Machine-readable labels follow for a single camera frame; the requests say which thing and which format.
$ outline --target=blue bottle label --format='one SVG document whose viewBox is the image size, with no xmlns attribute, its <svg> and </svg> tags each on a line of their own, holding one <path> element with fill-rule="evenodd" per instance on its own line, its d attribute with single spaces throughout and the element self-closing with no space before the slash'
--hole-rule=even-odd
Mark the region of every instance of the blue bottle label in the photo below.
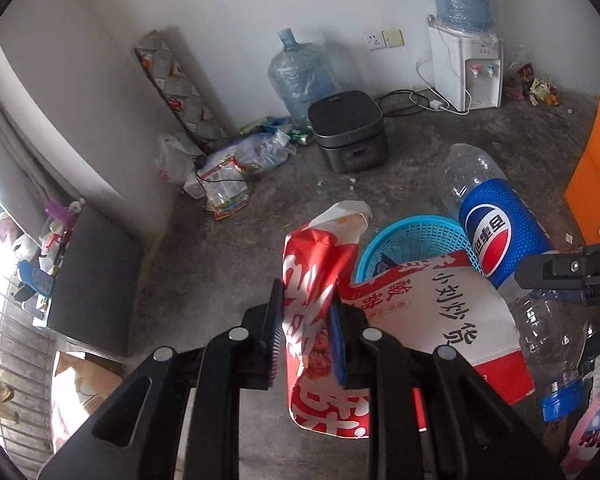
<svg viewBox="0 0 600 480">
<path fill-rule="evenodd" d="M 476 187 L 462 203 L 460 224 L 484 275 L 498 288 L 527 254 L 553 249 L 544 229 L 511 184 L 494 178 Z"/>
</svg>

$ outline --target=plastic trash basket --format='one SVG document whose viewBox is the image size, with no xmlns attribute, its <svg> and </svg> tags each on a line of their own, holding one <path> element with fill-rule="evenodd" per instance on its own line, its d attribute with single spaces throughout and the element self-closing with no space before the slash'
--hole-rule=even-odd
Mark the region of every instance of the plastic trash basket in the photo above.
<svg viewBox="0 0 600 480">
<path fill-rule="evenodd" d="M 414 262 L 464 249 L 478 272 L 480 265 L 458 222 L 442 216 L 413 216 L 390 225 L 374 238 L 362 255 L 356 281 L 366 282 L 386 256 L 396 264 Z"/>
</svg>

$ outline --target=gray floor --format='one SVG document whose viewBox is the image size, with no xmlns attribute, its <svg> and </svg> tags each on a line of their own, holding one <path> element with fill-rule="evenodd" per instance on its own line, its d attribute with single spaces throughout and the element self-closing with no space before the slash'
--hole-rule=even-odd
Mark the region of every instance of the gray floor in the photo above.
<svg viewBox="0 0 600 480">
<path fill-rule="evenodd" d="M 390 160 L 384 166 L 338 175 L 326 169 L 316 146 L 300 148 L 257 183 L 247 208 L 219 222 L 202 211 L 201 202 L 181 197 L 139 301 L 132 361 L 139 363 L 162 344 L 179 351 L 202 346 L 240 323 L 245 309 L 267 299 L 280 275 L 285 235 L 336 202 L 365 200 L 371 206 L 374 219 L 363 246 L 401 218 L 444 214 L 432 176 L 455 142 L 491 153 L 556 247 L 569 250 L 566 233 L 575 244 L 582 239 L 562 194 L 586 145 L 597 102 L 566 95 L 558 108 L 509 102 L 466 117 L 426 112 L 388 119 Z M 357 178 L 353 190 L 351 176 Z M 539 433 L 535 399 L 517 409 Z M 340 440 L 294 425 L 283 371 L 272 392 L 244 392 L 241 413 L 243 479 L 366 478 L 365 440 Z"/>
</svg>

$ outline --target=red and white paper bag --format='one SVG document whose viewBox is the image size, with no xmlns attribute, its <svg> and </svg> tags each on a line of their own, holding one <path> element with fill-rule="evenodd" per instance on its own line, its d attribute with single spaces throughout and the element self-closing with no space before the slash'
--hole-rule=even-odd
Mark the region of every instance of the red and white paper bag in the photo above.
<svg viewBox="0 0 600 480">
<path fill-rule="evenodd" d="M 408 348 L 454 346 L 510 404 L 531 393 L 507 305 L 464 251 L 350 282 L 370 218 L 365 202 L 339 202 L 286 237 L 283 327 L 292 419 L 320 433 L 368 435 L 368 391 L 345 391 L 331 373 L 326 316 L 336 286 L 344 303 L 362 308 L 372 326 Z"/>
</svg>

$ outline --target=gray curtain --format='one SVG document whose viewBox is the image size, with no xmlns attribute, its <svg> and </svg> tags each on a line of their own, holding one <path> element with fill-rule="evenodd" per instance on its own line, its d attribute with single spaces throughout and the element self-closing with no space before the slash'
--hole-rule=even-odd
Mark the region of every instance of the gray curtain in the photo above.
<svg viewBox="0 0 600 480">
<path fill-rule="evenodd" d="M 67 205 L 79 194 L 37 152 L 0 105 L 0 205 L 37 241 L 51 197 Z"/>
</svg>

